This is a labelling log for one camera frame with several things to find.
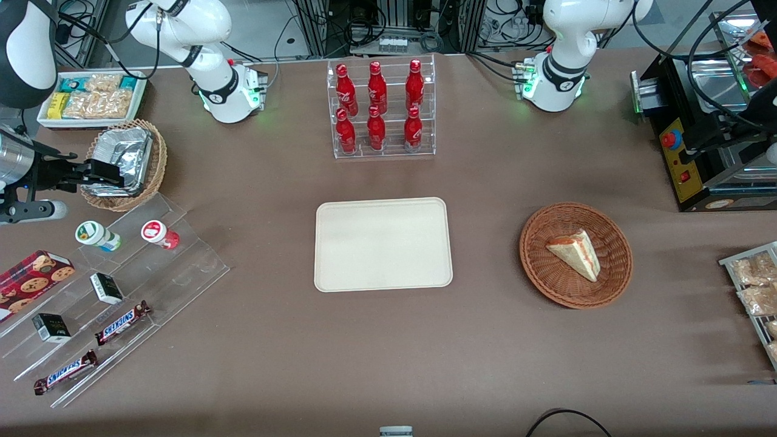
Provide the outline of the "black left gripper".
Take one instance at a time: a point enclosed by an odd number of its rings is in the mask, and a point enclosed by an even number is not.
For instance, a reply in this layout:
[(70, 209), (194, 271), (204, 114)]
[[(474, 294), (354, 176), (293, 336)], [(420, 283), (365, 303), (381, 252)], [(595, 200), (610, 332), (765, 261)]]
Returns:
[(685, 129), (682, 134), (685, 149), (679, 152), (678, 158), (680, 163), (688, 165), (704, 153), (743, 142), (761, 142), (769, 138), (768, 132), (746, 123), (730, 121), (724, 115), (707, 115), (702, 121)]

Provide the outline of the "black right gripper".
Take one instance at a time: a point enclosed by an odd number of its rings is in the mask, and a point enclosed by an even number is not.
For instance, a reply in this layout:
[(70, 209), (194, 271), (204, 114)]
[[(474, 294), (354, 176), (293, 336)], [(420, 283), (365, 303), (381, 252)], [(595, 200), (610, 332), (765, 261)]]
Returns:
[(75, 161), (76, 158), (75, 153), (55, 156), (34, 152), (27, 187), (32, 190), (75, 190), (78, 185), (125, 187), (118, 166), (100, 160)]

